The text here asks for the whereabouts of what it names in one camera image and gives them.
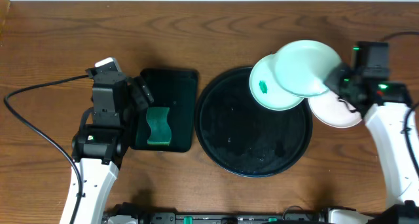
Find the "white plate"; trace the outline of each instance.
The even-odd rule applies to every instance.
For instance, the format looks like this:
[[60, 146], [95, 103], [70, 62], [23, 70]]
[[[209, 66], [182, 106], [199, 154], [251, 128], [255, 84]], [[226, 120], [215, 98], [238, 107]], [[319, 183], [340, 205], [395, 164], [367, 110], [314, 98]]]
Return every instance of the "white plate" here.
[[362, 121], [361, 114], [351, 113], [344, 102], [338, 101], [338, 96], [328, 91], [321, 96], [308, 99], [308, 105], [313, 114], [322, 122], [335, 128], [349, 128]]
[[319, 96], [328, 91], [323, 82], [341, 61], [336, 51], [323, 43], [294, 41], [275, 54], [274, 77], [296, 96]]
[[279, 86], [270, 67], [273, 59], [274, 55], [270, 54], [253, 67], [249, 78], [250, 92], [263, 107], [277, 111], [291, 109], [301, 103], [303, 98], [294, 96]]

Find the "wooden tabletop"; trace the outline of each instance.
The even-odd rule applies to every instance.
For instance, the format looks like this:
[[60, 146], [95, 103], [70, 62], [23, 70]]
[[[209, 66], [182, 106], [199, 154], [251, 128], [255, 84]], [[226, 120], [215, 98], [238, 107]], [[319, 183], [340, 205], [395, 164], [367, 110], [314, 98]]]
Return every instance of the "wooden tabletop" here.
[[[419, 28], [417, 3], [12, 2], [0, 42], [0, 95], [84, 74], [113, 56], [123, 72], [186, 67], [199, 72], [198, 93], [220, 73], [251, 65], [284, 44], [314, 39], [350, 61], [355, 41], [377, 41]], [[419, 39], [390, 41], [393, 80], [419, 100]], [[71, 152], [92, 81], [32, 90], [13, 107]], [[0, 105], [0, 223], [57, 223], [70, 168], [43, 138]], [[282, 174], [231, 174], [202, 150], [128, 150], [107, 208], [124, 201], [147, 210], [280, 213], [290, 205], [385, 210], [386, 188], [374, 142], [363, 124], [331, 128], [315, 117], [304, 156]]]

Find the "green sponge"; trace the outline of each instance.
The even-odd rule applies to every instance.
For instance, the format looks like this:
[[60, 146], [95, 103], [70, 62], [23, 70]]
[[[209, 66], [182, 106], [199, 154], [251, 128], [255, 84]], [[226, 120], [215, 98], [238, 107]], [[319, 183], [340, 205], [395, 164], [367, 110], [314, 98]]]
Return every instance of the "green sponge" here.
[[150, 107], [145, 120], [150, 126], [151, 135], [147, 140], [149, 145], [169, 145], [172, 140], [172, 130], [168, 124], [168, 107]]

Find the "black round tray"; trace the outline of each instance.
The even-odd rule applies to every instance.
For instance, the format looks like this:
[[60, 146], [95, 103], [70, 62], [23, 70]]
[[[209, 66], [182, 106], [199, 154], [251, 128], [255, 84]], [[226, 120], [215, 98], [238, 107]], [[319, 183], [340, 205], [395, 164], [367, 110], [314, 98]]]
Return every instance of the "black round tray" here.
[[312, 114], [307, 100], [287, 111], [259, 105], [251, 95], [251, 67], [221, 74], [202, 92], [195, 130], [206, 154], [241, 176], [265, 177], [298, 161], [310, 142]]

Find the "green led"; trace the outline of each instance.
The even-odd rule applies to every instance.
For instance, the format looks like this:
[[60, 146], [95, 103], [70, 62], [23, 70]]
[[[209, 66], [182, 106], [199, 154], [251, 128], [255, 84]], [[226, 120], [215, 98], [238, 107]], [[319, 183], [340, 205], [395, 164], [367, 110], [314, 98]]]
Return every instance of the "green led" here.
[[385, 90], [385, 89], [387, 89], [387, 88], [388, 88], [388, 85], [386, 85], [386, 84], [378, 84], [378, 87], [379, 87], [381, 90]]

